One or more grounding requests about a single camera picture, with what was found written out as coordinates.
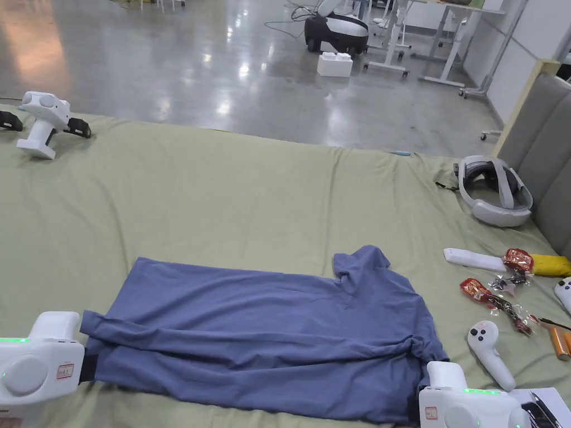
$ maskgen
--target black phone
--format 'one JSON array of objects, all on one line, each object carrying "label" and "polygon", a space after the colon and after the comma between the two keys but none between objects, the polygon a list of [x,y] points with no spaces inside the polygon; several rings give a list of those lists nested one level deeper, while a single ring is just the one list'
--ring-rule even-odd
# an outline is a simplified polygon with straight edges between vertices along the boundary
[{"label": "black phone", "polygon": [[536,403],[525,403],[521,405],[529,414],[529,419],[532,421],[532,428],[557,428],[547,417],[541,407]]}]

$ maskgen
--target glossy gray floor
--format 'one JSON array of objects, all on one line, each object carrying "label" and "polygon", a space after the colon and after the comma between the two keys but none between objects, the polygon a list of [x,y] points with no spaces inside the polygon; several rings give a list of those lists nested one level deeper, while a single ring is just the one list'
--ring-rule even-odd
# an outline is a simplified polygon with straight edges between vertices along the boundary
[{"label": "glossy gray floor", "polygon": [[[446,156],[491,151],[493,141],[479,139],[496,126],[486,104],[419,82],[424,63],[409,52],[407,79],[363,71],[364,58],[350,79],[320,77],[303,37],[263,25],[289,19],[284,3],[187,0],[173,12],[165,0],[163,14],[148,3],[141,12],[109,0],[0,0],[0,96],[47,91],[76,112],[301,143]],[[426,50],[431,39],[407,42]]]}]

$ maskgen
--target green indicator light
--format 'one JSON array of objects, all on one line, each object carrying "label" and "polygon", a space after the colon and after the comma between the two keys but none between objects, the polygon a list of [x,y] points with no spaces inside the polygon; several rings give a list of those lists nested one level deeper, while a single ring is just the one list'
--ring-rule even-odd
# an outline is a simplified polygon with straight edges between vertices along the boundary
[{"label": "green indicator light", "polygon": [[30,339],[24,339],[21,337],[0,337],[0,342],[24,343],[29,341]]},{"label": "green indicator light", "polygon": [[488,394],[488,395],[500,395],[501,393],[498,391],[489,391],[487,389],[472,389],[472,388],[464,388],[462,389],[465,393],[468,394]]}]

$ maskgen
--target red candy wrapper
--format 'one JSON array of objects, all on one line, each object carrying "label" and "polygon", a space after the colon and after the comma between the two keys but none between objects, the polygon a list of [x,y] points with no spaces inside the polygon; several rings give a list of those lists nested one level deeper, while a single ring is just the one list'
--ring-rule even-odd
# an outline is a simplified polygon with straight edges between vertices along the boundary
[{"label": "red candy wrapper", "polygon": [[498,275],[488,285],[496,291],[516,295],[516,285],[530,285],[533,276],[533,258],[519,248],[510,248],[503,257],[506,267],[513,271],[513,276]]},{"label": "red candy wrapper", "polygon": [[492,309],[492,315],[497,315],[498,311],[505,312],[520,333],[531,336],[533,330],[530,326],[539,324],[537,318],[530,315],[521,305],[512,305],[506,299],[493,294],[474,278],[463,281],[460,289],[472,300],[486,304],[489,309]]},{"label": "red candy wrapper", "polygon": [[510,248],[505,252],[504,264],[513,270],[523,270],[531,273],[533,270],[533,258],[519,248]]}]

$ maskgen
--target bed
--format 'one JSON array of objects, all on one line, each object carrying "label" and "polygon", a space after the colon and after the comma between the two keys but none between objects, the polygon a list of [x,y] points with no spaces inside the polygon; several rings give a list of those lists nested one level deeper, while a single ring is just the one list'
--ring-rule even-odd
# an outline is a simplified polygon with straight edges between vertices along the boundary
[{"label": "bed", "polygon": [[[14,107],[0,110],[31,124]],[[493,275],[443,258],[446,247],[490,255],[507,247],[554,250],[533,223],[488,227],[458,195],[434,185],[453,183],[452,159],[82,118],[93,138],[55,136],[54,161],[27,158],[16,147],[18,134],[0,130],[1,335],[26,336],[46,310],[105,313],[138,256],[332,277],[333,254],[373,244],[424,297],[470,387],[495,386],[466,342],[470,326],[493,319],[498,351],[518,386],[555,386],[571,403],[569,365],[557,360],[547,332],[526,338],[503,314],[490,318],[459,284]],[[518,300],[531,313],[568,324],[553,284],[537,278]],[[367,425],[182,403],[101,383],[82,384],[50,403],[44,416],[44,426],[53,428]]]}]

